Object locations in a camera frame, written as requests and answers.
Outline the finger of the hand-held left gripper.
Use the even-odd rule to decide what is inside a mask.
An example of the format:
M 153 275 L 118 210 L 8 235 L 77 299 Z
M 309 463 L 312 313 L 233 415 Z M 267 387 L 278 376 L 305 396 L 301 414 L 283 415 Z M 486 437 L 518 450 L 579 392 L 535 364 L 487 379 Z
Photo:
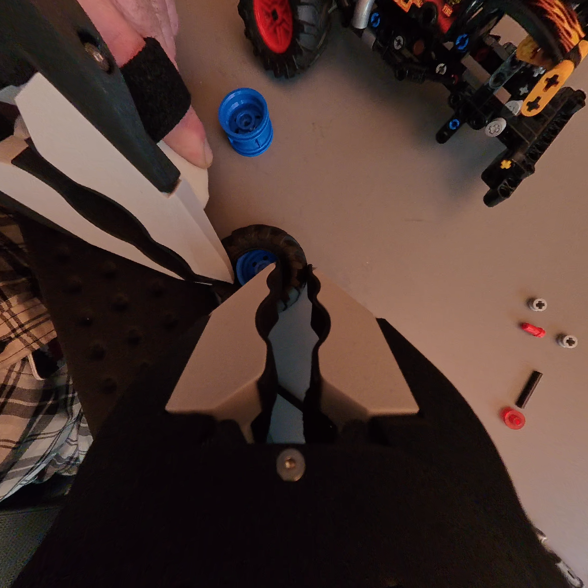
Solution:
M 159 192 L 48 81 L 36 74 L 15 97 L 32 131 L 34 146 L 50 164 L 78 184 L 122 205 L 155 239 L 179 254 L 205 279 L 233 282 L 231 262 L 206 213 L 208 171 L 192 165 L 164 142 L 164 155 L 179 164 L 180 180 L 171 195 Z
M 164 275 L 180 276 L 150 260 L 135 246 L 117 239 L 86 220 L 66 200 L 45 182 L 12 164 L 12 160 L 27 147 L 23 139 L 9 136 L 1 141 L 1 192 L 15 202 L 27 215 L 55 230 L 76 236 L 107 252 L 116 254 Z

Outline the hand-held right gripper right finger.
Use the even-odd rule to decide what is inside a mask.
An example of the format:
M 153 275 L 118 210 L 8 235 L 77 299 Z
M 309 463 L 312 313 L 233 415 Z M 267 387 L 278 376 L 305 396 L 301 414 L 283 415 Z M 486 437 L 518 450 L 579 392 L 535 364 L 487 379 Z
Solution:
M 303 400 L 307 443 L 332 443 L 353 423 L 413 417 L 419 407 L 372 312 L 322 271 L 307 268 L 312 349 Z

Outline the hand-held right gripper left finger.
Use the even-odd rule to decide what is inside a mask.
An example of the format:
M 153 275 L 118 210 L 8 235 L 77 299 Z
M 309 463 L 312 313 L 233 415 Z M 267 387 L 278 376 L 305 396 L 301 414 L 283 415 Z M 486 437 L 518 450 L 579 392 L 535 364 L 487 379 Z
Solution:
M 270 367 L 268 333 L 277 321 L 281 283 L 273 262 L 210 314 L 167 402 L 168 413 L 234 421 L 248 443 L 266 436 L 255 433 L 253 423 L 268 404 L 262 377 Z

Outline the black toy wheel blue rim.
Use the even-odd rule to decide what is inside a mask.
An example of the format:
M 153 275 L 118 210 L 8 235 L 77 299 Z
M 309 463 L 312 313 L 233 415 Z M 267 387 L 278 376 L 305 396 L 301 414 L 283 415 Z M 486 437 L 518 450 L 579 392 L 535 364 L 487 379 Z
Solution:
M 221 240 L 239 289 L 275 263 L 281 269 L 282 291 L 277 310 L 296 304 L 307 282 L 307 261 L 298 241 L 275 226 L 252 224 L 234 230 Z

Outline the toy brick monster truck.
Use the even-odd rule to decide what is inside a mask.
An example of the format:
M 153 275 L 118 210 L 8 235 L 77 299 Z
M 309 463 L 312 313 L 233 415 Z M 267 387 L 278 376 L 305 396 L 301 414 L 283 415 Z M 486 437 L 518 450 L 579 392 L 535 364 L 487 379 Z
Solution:
M 332 14 L 399 81 L 435 82 L 452 114 L 436 133 L 484 130 L 504 150 L 482 172 L 489 208 L 508 199 L 586 105 L 566 86 L 587 58 L 587 1 L 239 1 L 264 69 L 289 79 L 327 44 Z

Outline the grey desk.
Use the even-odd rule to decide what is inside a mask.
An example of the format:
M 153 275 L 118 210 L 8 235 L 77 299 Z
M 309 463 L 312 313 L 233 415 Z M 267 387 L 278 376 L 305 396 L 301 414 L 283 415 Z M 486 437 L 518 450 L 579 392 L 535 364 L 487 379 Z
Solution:
M 481 172 L 502 145 L 469 128 L 437 144 L 443 87 L 396 81 L 337 19 L 314 67 L 278 81 L 254 58 L 237 4 L 176 2 L 178 63 L 214 154 L 213 227 L 282 228 L 432 361 L 488 430 L 529 518 L 587 583 L 587 108 L 487 208 Z M 263 95 L 273 126 L 253 158 L 217 117 L 239 88 Z M 529 298 L 547 309 L 531 311 Z M 559 346 L 562 333 L 578 346 Z M 543 377 L 519 409 L 532 371 Z M 504 407 L 525 415 L 521 430 L 503 423 Z

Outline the person's left hand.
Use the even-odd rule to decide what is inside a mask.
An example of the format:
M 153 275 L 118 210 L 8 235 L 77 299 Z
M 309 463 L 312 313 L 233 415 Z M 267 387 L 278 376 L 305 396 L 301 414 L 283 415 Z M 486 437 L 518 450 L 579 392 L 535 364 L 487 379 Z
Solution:
M 178 72 L 174 1 L 79 1 L 121 70 L 139 116 L 163 141 L 201 169 L 212 151 L 191 95 Z

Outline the short black axle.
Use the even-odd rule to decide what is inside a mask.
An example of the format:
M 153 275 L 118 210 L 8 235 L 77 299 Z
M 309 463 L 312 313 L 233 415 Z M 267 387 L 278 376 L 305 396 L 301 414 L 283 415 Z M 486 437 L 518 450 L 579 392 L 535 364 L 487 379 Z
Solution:
M 540 371 L 531 372 L 529 378 L 523 386 L 523 389 L 519 393 L 517 400 L 515 401 L 515 406 L 517 408 L 524 409 L 526 407 L 542 377 L 543 373 Z

